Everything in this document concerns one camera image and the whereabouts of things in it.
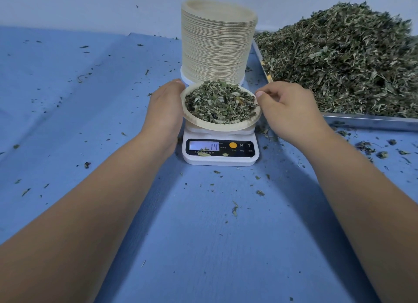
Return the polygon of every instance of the white wall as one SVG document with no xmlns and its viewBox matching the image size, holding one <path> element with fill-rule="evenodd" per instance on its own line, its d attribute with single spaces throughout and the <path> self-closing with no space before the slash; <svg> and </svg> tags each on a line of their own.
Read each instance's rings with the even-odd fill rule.
<svg viewBox="0 0 418 303">
<path fill-rule="evenodd" d="M 36 28 L 130 32 L 180 37 L 183 0 L 0 0 L 0 25 Z M 276 30 L 327 9 L 338 1 L 365 0 L 227 0 L 258 13 L 258 30 Z M 375 10 L 388 10 L 415 23 L 418 0 L 367 0 Z"/>
</svg>

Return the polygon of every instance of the human hand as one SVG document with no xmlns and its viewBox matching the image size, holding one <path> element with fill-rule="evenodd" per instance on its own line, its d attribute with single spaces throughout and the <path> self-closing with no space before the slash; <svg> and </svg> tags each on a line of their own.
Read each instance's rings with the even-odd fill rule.
<svg viewBox="0 0 418 303">
<path fill-rule="evenodd" d="M 295 147 L 333 134 L 322 117 L 312 92 L 299 84 L 273 82 L 255 96 L 270 128 Z"/>
<path fill-rule="evenodd" d="M 185 89 L 183 82 L 176 78 L 157 89 L 150 98 L 147 115 L 141 134 L 160 144 L 163 156 L 168 158 L 177 145 L 183 123 L 183 106 L 180 94 Z"/>
</svg>

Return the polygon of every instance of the blue table surface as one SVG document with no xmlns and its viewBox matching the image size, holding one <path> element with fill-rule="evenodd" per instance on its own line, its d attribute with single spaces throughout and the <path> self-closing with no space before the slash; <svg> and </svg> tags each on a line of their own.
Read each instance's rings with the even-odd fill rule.
<svg viewBox="0 0 418 303">
<path fill-rule="evenodd" d="M 0 42 L 2 243 L 138 133 L 147 94 L 180 76 L 181 41 L 3 27 Z M 265 80 L 253 52 L 248 66 L 254 91 Z M 375 165 L 418 201 L 417 134 L 348 132 L 388 151 Z M 258 141 L 248 168 L 191 166 L 179 146 L 96 302 L 378 302 L 306 158 Z"/>
</svg>

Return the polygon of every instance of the pile of dried herbs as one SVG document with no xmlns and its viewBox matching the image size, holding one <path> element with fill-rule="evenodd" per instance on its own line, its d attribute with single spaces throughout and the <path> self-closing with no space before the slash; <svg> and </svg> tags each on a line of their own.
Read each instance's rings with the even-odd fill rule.
<svg viewBox="0 0 418 303">
<path fill-rule="evenodd" d="M 217 80 L 204 82 L 185 97 L 187 110 L 195 117 L 218 124 L 236 124 L 255 115 L 254 96 L 238 85 Z"/>
<path fill-rule="evenodd" d="M 273 80 L 313 90 L 322 112 L 418 118 L 418 36 L 411 21 L 339 3 L 257 34 Z"/>
</svg>

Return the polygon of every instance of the digital kitchen scale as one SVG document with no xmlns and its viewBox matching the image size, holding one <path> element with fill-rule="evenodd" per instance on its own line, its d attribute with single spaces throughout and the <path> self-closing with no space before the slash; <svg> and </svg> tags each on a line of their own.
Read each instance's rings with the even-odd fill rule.
<svg viewBox="0 0 418 303">
<path fill-rule="evenodd" d="M 239 131 L 212 131 L 185 122 L 181 151 L 193 165 L 249 167 L 260 156 L 255 124 Z"/>
</svg>

